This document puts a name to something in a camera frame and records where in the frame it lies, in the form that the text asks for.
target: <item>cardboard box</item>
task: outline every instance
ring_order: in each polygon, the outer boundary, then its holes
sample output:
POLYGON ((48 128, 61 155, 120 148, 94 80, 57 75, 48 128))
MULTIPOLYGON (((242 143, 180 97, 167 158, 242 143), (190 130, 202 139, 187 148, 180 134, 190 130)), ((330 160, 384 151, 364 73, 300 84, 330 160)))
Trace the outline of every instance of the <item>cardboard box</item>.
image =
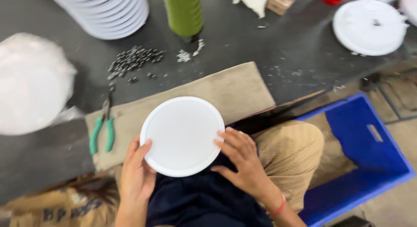
POLYGON ((284 15, 295 0, 268 0, 266 7, 278 15, 284 15))

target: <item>hand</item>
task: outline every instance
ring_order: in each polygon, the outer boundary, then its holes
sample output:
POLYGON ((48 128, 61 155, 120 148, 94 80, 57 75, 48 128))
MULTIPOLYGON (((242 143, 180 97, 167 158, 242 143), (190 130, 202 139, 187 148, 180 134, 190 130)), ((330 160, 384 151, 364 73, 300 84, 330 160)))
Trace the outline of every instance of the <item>hand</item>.
POLYGON ((214 143, 232 161, 238 172, 235 173, 225 166, 213 166, 211 170, 219 172, 233 185, 258 201, 266 203, 270 198, 278 198, 282 203, 281 192, 266 175, 251 137, 233 128, 226 128, 225 133, 219 131, 217 134, 224 142, 215 139, 214 143))
POLYGON ((155 188, 156 171, 144 160, 152 146, 149 139, 139 147, 138 134, 130 143, 121 177, 121 204, 128 208, 147 203, 155 188))

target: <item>blue plastic crate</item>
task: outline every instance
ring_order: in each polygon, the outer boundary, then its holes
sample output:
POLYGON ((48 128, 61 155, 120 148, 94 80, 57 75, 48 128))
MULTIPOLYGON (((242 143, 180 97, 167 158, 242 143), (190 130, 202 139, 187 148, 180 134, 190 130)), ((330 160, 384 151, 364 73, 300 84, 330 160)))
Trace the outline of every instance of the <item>blue plastic crate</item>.
POLYGON ((319 227, 415 175, 365 94, 356 94, 297 120, 323 112, 344 154, 358 169, 306 192, 300 217, 309 227, 319 227))

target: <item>beige knit fabric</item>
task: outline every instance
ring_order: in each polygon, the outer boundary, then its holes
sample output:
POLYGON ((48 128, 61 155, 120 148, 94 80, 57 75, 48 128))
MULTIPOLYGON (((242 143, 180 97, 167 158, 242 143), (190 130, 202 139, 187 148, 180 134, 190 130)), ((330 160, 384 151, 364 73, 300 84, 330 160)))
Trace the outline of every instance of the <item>beige knit fabric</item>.
POLYGON ((323 152, 324 137, 320 129, 293 120, 257 134, 255 142, 266 174, 299 213, 323 152))

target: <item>person's left hand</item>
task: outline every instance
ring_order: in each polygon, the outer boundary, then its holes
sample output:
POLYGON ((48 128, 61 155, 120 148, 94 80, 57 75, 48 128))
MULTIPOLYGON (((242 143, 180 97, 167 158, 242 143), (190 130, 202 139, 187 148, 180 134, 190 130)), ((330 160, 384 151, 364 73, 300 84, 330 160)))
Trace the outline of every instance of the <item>person's left hand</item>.
POLYGON ((147 203, 155 188, 156 171, 144 160, 152 146, 149 139, 139 147, 138 134, 130 143, 121 177, 121 203, 128 207, 147 203))

